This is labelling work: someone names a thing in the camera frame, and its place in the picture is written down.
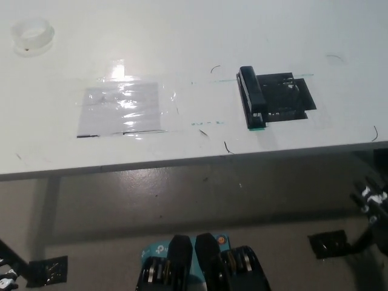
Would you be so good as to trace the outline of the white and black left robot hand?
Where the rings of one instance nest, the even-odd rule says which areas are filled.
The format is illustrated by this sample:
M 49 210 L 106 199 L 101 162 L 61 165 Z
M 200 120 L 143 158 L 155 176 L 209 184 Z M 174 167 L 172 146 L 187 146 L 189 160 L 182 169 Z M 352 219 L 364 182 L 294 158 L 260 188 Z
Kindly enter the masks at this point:
M 1 258 L 1 267 L 9 266 L 9 270 L 1 274 L 1 291 L 11 291 L 18 289 L 16 280 L 19 277 L 18 263 Z

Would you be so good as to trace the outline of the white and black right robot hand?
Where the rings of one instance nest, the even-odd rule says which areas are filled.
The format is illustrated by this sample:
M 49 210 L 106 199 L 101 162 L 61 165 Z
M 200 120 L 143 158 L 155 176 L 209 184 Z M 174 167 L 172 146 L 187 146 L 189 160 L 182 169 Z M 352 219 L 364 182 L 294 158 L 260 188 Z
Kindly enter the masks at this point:
M 365 181 L 356 180 L 353 186 L 355 191 L 350 194 L 350 198 L 368 217 L 369 223 L 387 224 L 387 178 L 381 176 L 379 184 L 372 177 L 366 176 Z

